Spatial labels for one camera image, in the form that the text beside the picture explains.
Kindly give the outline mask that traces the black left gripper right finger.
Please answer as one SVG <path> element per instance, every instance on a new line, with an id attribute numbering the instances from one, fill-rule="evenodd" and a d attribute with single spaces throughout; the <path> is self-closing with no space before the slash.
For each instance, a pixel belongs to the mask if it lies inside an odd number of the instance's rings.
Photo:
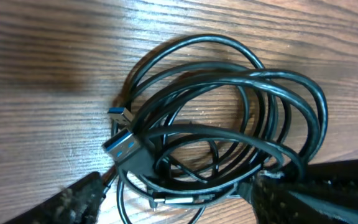
<path id="1" fill-rule="evenodd" d="M 258 223 L 358 224 L 358 159 L 309 165 L 301 182 L 259 172 L 239 195 Z"/>

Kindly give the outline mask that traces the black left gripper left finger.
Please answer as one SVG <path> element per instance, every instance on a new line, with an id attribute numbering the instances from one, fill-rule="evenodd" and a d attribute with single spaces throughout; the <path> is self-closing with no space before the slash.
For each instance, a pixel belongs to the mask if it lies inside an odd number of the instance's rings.
<path id="1" fill-rule="evenodd" d="M 116 177 L 115 171 L 92 172 L 4 224 L 95 224 Z"/>

